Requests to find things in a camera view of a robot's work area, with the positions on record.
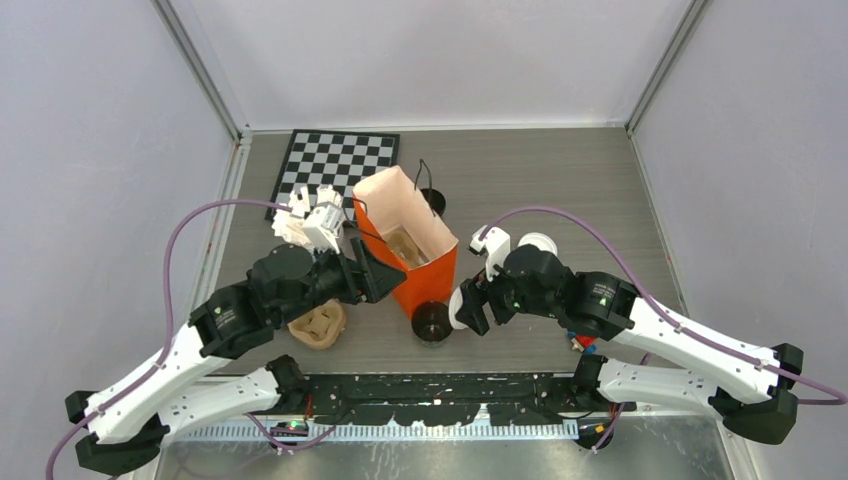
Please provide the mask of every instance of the chessboard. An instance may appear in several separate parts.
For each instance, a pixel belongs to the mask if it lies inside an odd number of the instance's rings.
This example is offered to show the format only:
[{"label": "chessboard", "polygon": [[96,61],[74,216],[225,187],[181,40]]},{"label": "chessboard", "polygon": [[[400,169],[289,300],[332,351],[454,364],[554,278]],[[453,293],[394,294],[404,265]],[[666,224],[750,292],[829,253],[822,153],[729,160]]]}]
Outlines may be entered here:
[{"label": "chessboard", "polygon": [[[353,221],[353,187],[360,180],[397,163],[400,136],[384,133],[295,130],[292,132],[271,201],[287,204],[289,193],[306,185],[315,205],[319,185],[332,185]],[[274,211],[268,209],[267,220]]]}]

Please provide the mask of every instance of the metal frame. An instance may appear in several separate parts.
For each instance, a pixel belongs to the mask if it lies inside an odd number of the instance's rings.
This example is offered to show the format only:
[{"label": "metal frame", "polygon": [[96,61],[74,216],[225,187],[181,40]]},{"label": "metal frame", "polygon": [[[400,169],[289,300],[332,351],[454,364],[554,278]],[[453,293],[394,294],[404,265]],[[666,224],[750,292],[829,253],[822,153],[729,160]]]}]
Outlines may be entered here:
[{"label": "metal frame", "polygon": [[242,136],[241,130],[236,125],[230,110],[227,108],[224,99],[221,97],[218,88],[215,86],[215,82],[212,80],[209,70],[203,64],[203,60],[200,58],[197,48],[195,48],[194,43],[189,37],[188,32],[186,31],[183,22],[180,20],[179,15],[177,15],[171,1],[150,0],[150,3],[152,3],[154,8],[156,8],[156,11],[162,19],[162,23],[164,23],[168,28],[168,31],[171,32],[171,36],[174,38],[177,48],[183,55],[191,73],[197,79],[197,83],[200,85],[200,89],[203,90],[203,94],[206,95],[209,103],[212,104],[212,108],[221,120],[224,129],[230,134],[230,137],[232,137],[233,140],[238,141]]},{"label": "metal frame", "polygon": [[677,30],[675,30],[674,35],[671,37],[671,42],[669,43],[668,48],[666,48],[665,53],[663,53],[660,62],[657,64],[657,68],[654,69],[654,73],[651,75],[651,79],[648,80],[648,85],[639,97],[639,101],[636,103],[636,108],[633,110],[633,114],[630,115],[630,119],[624,125],[629,137],[633,137],[636,127],[639,126],[639,122],[642,120],[642,117],[645,116],[645,111],[651,105],[651,102],[654,100],[654,96],[665,80],[666,75],[671,70],[674,62],[680,56],[680,52],[683,51],[686,43],[691,38],[692,32],[695,31],[695,27],[698,26],[698,23],[704,15],[704,11],[710,3],[712,3],[712,0],[691,0],[689,3],[686,13],[683,15],[683,18],[680,20],[680,24],[677,26]]}]

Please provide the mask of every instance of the wire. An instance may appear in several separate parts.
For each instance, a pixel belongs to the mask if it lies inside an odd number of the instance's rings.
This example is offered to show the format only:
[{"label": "wire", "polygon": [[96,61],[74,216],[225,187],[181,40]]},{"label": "wire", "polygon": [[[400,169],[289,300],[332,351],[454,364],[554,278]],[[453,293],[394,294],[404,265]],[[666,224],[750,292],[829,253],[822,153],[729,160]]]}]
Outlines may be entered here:
[{"label": "wire", "polygon": [[[362,204],[363,204],[363,205],[365,205],[365,215],[368,215],[368,206],[365,204],[365,202],[362,202]],[[374,235],[374,234],[373,234],[373,233],[371,233],[371,232],[366,232],[365,230],[363,230],[363,229],[359,228],[358,226],[356,226],[356,224],[354,224],[354,223],[353,223],[353,220],[351,220],[351,219],[350,219],[350,217],[348,217],[348,216],[347,216],[347,210],[345,210],[344,208],[342,209],[342,215],[344,215],[344,216],[345,216],[345,220],[347,220],[347,226],[348,226],[348,228],[351,228],[351,229],[353,229],[353,230],[356,230],[356,231],[357,231],[357,232],[359,232],[361,235],[368,235],[368,236],[369,236],[369,237],[371,237],[371,238],[376,238],[377,240],[379,240],[379,241],[381,241],[381,242],[385,243],[386,245],[388,245],[388,243],[386,242],[386,240],[385,240],[383,237],[381,237],[381,236],[379,236],[379,235]]]},{"label": "wire", "polygon": [[[627,277],[633,283],[633,286],[636,287],[636,290],[639,292],[639,294],[642,296],[642,298],[645,299],[645,302],[648,304],[648,306],[650,306],[651,309],[654,312],[656,312],[657,315],[659,315],[663,320],[668,322],[669,325],[674,327],[675,330],[680,330],[684,334],[688,335],[690,338],[697,340],[700,343],[702,343],[702,344],[704,344],[708,347],[711,347],[715,350],[718,350],[719,352],[730,355],[731,357],[734,357],[734,358],[738,358],[739,360],[748,362],[751,365],[755,365],[757,367],[760,366],[760,359],[759,358],[755,358],[755,357],[752,357],[750,355],[746,355],[742,352],[738,352],[738,351],[736,351],[732,348],[725,347],[724,345],[721,345],[717,342],[714,342],[713,340],[710,340],[709,338],[704,337],[703,335],[700,335],[697,332],[694,332],[694,331],[692,331],[692,330],[690,330],[686,327],[681,327],[680,322],[673,319],[671,317],[671,315],[666,313],[665,309],[662,308],[657,303],[656,300],[654,300],[654,297],[650,294],[650,292],[648,292],[648,289],[645,288],[645,285],[643,285],[642,282],[639,281],[639,279],[636,277],[636,274],[633,273],[633,270],[631,270],[630,267],[627,265],[627,263],[625,263],[624,259],[621,257],[621,255],[618,253],[618,251],[615,248],[613,248],[613,246],[610,244],[610,242],[606,238],[604,238],[604,236],[601,235],[601,233],[598,230],[596,230],[593,226],[589,225],[589,223],[587,223],[585,220],[583,220],[582,218],[580,218],[580,217],[578,217],[578,216],[576,216],[572,213],[566,212],[565,210],[560,210],[558,208],[545,207],[545,206],[531,206],[531,207],[517,208],[515,210],[510,210],[510,211],[504,213],[500,217],[496,218],[494,222],[487,225],[486,228],[484,228],[483,231],[480,232],[479,239],[482,240],[486,236],[486,234],[489,233],[489,230],[491,230],[492,228],[497,226],[502,221],[506,220],[507,218],[509,218],[513,215],[523,213],[523,212],[553,213],[555,215],[559,215],[561,217],[567,218],[568,220],[571,220],[572,222],[576,223],[577,225],[582,227],[583,230],[586,230],[587,232],[589,232],[589,234],[591,234],[593,237],[595,237],[595,239],[598,242],[600,242],[601,245],[604,246],[604,248],[610,253],[610,255],[612,255],[612,258],[615,259],[615,262],[618,263],[618,266],[621,267],[621,269],[624,271],[624,273],[627,275]],[[789,380],[793,380],[797,383],[800,383],[802,385],[806,385],[810,388],[813,388],[815,390],[818,390],[822,393],[826,393],[826,394],[834,397],[833,399],[818,399],[818,398],[799,399],[798,400],[799,405],[845,405],[846,403],[848,403],[848,395],[845,395],[844,393],[840,392],[839,390],[836,390],[835,388],[829,387],[829,386],[824,385],[822,383],[819,383],[815,380],[811,380],[811,379],[802,377],[800,375],[797,375],[797,374],[792,373],[790,371],[784,370],[782,368],[775,367],[774,365],[764,365],[763,369],[768,370],[769,372],[775,373],[775,374],[777,374],[781,377],[787,378]]]},{"label": "wire", "polygon": [[309,420],[309,416],[312,415],[312,394],[309,394],[309,400],[306,402],[306,411],[303,412],[303,421]]},{"label": "wire", "polygon": [[105,402],[98,405],[92,413],[84,417],[79,422],[75,423],[65,435],[56,443],[56,446],[53,447],[53,450],[50,452],[50,456],[47,458],[47,464],[45,465],[45,478],[47,480],[54,480],[54,469],[56,467],[56,460],[59,458],[59,454],[62,452],[62,449],[71,441],[74,435],[76,435],[79,431],[86,427],[92,420],[97,418],[97,416],[101,412],[105,412],[108,408],[112,407],[116,403],[118,403],[121,399],[125,398],[127,395],[135,391],[138,387],[146,383],[150,380],[153,375],[159,371],[159,367],[155,365],[165,365],[165,360],[168,358],[168,355],[171,353],[171,340],[174,337],[174,306],[173,301],[171,299],[171,256],[174,253],[174,245],[177,242],[177,237],[182,232],[183,228],[190,221],[192,221],[195,217],[200,215],[201,213],[211,210],[213,208],[224,207],[227,205],[256,205],[259,207],[265,208],[273,208],[277,210],[286,210],[291,211],[291,209],[285,205],[279,205],[273,202],[266,202],[263,200],[252,200],[252,199],[232,199],[232,200],[219,200],[217,202],[207,203],[206,205],[202,205],[196,209],[194,209],[191,213],[185,216],[179,224],[177,224],[174,231],[171,233],[171,237],[168,239],[168,244],[165,246],[165,259],[163,262],[163,272],[162,272],[162,290],[165,296],[165,343],[162,346],[162,350],[159,353],[159,356],[153,362],[154,366],[150,367],[149,370],[144,372],[138,379],[134,382],[130,383],[126,388],[116,393],[115,396],[109,398]]},{"label": "wire", "polygon": [[586,412],[583,415],[579,415],[577,417],[568,417],[568,416],[560,414],[560,417],[562,417],[565,420],[582,420],[582,419],[588,417],[589,415],[593,415],[595,413],[598,413],[598,412],[596,412],[596,411]]},{"label": "wire", "polygon": [[368,204],[367,204],[367,203],[365,203],[365,200],[360,200],[360,199],[358,199],[358,198],[356,198],[356,197],[351,197],[351,200],[353,200],[354,202],[359,202],[359,203],[361,203],[361,204],[362,204],[362,206],[363,206],[363,207],[365,207],[365,215],[368,215]]},{"label": "wire", "polygon": [[418,177],[421,176],[421,169],[427,169],[427,205],[430,205],[430,210],[433,212],[433,216],[438,215],[435,210],[433,210],[433,204],[430,202],[430,199],[433,197],[433,174],[430,173],[430,167],[424,161],[423,158],[418,159],[418,173],[415,174],[415,189],[418,189]]},{"label": "wire", "polygon": [[[646,365],[651,360],[651,354],[646,353],[644,357],[642,357],[642,361],[639,362],[639,365]],[[598,449],[601,448],[601,445],[607,441],[607,438],[612,434],[612,429],[615,428],[615,424],[618,423],[618,419],[621,418],[622,412],[624,412],[624,403],[619,404],[618,409],[615,411],[615,415],[612,417],[612,421],[610,422],[609,427],[604,430],[604,434],[601,435],[601,439],[598,440],[597,443],[592,445],[592,451],[597,455]]]}]

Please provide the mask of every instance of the tan bowl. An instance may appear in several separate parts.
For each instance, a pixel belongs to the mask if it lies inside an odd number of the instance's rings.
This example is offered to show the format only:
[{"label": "tan bowl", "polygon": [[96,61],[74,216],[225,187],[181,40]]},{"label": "tan bowl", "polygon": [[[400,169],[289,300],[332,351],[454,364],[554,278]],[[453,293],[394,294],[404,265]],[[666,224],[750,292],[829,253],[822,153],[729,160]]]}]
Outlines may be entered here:
[{"label": "tan bowl", "polygon": [[289,332],[315,350],[324,350],[336,343],[347,323],[347,315],[336,300],[321,305],[289,323]]}]

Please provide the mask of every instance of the bag handle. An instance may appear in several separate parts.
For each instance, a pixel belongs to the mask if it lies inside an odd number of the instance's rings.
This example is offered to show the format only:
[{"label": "bag handle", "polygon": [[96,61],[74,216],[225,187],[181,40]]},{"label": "bag handle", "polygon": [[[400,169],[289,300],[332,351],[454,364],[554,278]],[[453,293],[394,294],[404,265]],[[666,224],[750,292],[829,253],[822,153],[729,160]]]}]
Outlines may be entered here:
[{"label": "bag handle", "polygon": [[415,186],[414,189],[418,190],[418,177],[421,176],[421,169],[427,169],[427,206],[430,207],[430,211],[433,212],[433,216],[436,217],[438,214],[435,210],[433,210],[433,204],[430,202],[430,199],[433,196],[433,174],[430,172],[430,167],[424,162],[424,159],[418,159],[418,173],[415,174]]}]

